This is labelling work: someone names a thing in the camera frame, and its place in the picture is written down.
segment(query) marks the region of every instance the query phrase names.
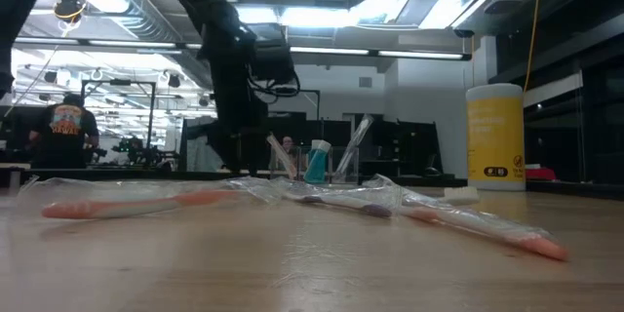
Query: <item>table surface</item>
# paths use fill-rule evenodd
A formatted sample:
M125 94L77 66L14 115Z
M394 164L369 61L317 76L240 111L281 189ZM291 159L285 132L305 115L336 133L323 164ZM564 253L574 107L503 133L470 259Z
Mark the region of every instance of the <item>table surface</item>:
M5 199L0 310L622 311L624 203L482 199L480 210L551 231L570 262L405 217L288 202L28 221Z

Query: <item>desk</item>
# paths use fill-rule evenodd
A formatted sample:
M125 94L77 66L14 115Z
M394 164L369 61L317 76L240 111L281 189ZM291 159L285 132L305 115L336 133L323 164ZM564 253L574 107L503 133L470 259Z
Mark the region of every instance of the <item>desk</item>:
M272 208L216 204L117 220L22 222L8 219L5 199L0 309L622 310L624 203L537 193L483 195L480 206L552 231L569 248L571 262L409 218L289 202Z

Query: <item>label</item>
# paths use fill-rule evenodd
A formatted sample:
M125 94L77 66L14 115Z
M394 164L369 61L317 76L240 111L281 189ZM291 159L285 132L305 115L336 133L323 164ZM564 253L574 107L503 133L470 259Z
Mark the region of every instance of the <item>label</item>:
M468 178L525 181L520 97L468 101Z

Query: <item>black t-shirt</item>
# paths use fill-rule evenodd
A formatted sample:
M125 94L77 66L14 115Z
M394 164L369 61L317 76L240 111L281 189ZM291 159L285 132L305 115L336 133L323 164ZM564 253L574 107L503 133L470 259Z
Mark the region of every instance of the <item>black t-shirt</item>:
M83 107L71 104L55 104L46 107L33 131L41 134L39 160L50 157L82 158L85 134L99 135L98 124L93 113Z

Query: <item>ventilation duct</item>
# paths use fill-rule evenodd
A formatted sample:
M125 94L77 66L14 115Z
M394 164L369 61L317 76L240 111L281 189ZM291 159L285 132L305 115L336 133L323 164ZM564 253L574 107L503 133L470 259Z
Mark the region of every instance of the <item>ventilation duct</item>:
M163 17L149 0L126 0L128 9L115 21L133 33L141 41L177 42L182 36ZM212 88L209 69L189 53L171 56L191 79L203 89Z

